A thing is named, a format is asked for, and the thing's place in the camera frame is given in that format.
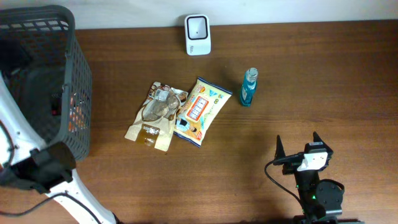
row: packaging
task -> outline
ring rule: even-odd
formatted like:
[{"label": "packaging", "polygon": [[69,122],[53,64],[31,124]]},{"label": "packaging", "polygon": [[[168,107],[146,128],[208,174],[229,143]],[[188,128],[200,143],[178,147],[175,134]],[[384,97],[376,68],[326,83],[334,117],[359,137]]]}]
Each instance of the packaging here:
[{"label": "packaging", "polygon": [[73,97],[70,98],[70,111],[69,111],[69,119],[72,120],[76,125],[74,125],[72,122],[69,121],[69,127],[68,130],[72,133],[75,131],[85,129],[85,115],[82,114],[82,106],[85,102],[84,101],[75,101],[73,100]]},{"label": "packaging", "polygon": [[187,103],[177,111],[174,134],[200,147],[211,122],[231,95],[231,91],[199,77]]},{"label": "packaging", "polygon": [[175,113],[185,105],[187,95],[186,91],[154,82],[136,120],[124,137],[167,151],[173,136]]}]

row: wood grain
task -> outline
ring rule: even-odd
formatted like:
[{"label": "wood grain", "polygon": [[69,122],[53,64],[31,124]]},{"label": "wood grain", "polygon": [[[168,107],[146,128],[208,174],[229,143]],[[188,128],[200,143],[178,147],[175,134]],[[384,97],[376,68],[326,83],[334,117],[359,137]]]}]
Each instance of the wood grain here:
[{"label": "wood grain", "polygon": [[[78,172],[125,223],[267,222],[299,215],[267,180],[280,134],[287,154],[317,131],[334,149],[321,178],[346,186],[342,218],[398,220],[398,21],[215,26],[211,54],[185,53],[183,28],[78,30],[93,72],[91,151]],[[239,104],[244,72],[259,82]],[[174,137],[169,151],[124,139],[154,81],[189,90],[197,77],[233,90],[199,149]],[[281,167],[270,173],[294,190]],[[0,189],[0,210],[44,199]],[[1,223],[76,223],[56,202]]]}]

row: black cable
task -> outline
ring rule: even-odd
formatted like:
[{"label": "black cable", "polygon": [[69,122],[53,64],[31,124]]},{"label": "black cable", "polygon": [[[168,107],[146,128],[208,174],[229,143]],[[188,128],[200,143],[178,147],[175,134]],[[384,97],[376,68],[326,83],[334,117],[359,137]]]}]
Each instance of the black cable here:
[{"label": "black cable", "polygon": [[[277,160],[270,161],[270,162],[267,163],[267,165],[265,166],[264,172],[266,173],[266,176],[268,177],[268,179],[270,179],[270,180],[272,181],[272,183],[276,184],[276,186],[280,187],[282,190],[286,191],[286,192],[289,193],[291,196],[293,196],[293,197],[298,201],[298,203],[300,204],[302,210],[304,211],[303,203],[302,203],[302,201],[297,197],[297,195],[295,195],[293,192],[287,190],[284,186],[282,186],[280,183],[278,183],[276,180],[274,180],[274,179],[268,174],[267,168],[268,168],[271,164],[273,164],[274,162],[277,162]],[[311,223],[310,218],[308,217],[308,215],[307,215],[306,212],[304,213],[304,215],[305,215],[305,218],[307,219],[308,223]]]},{"label": "black cable", "polygon": [[10,152],[10,156],[8,158],[8,161],[4,164],[4,168],[7,168],[7,167],[11,166],[11,162],[12,162],[12,159],[14,158],[14,154],[15,154],[15,148],[14,148],[14,143],[12,142],[10,133],[8,132],[6,126],[1,121],[0,121],[0,127],[4,131],[4,134],[6,135],[8,143],[10,145],[10,148],[7,149],[7,151]]},{"label": "black cable", "polygon": [[75,203],[77,203],[78,205],[80,205],[82,208],[84,208],[84,209],[94,218],[94,220],[97,222],[97,224],[101,224],[101,222],[100,222],[100,220],[97,218],[97,216],[96,216],[88,207],[86,207],[86,205],[84,205],[84,204],[81,203],[79,200],[75,199],[74,197],[72,197],[71,195],[68,195],[68,194],[66,194],[66,193],[59,193],[59,194],[53,195],[53,196],[51,196],[51,197],[49,197],[49,198],[47,198],[47,199],[41,201],[41,202],[38,203],[37,205],[33,206],[32,208],[30,208],[30,209],[28,209],[28,210],[26,210],[26,211],[24,211],[24,212],[21,212],[21,213],[0,212],[0,216],[5,216],[5,217],[21,217],[21,216],[27,215],[27,214],[33,212],[34,210],[40,208],[41,206],[45,205],[47,202],[49,202],[49,201],[51,201],[51,200],[53,200],[54,198],[59,197],[59,196],[64,196],[64,197],[67,197],[67,198],[69,198],[70,200],[74,201]]}]

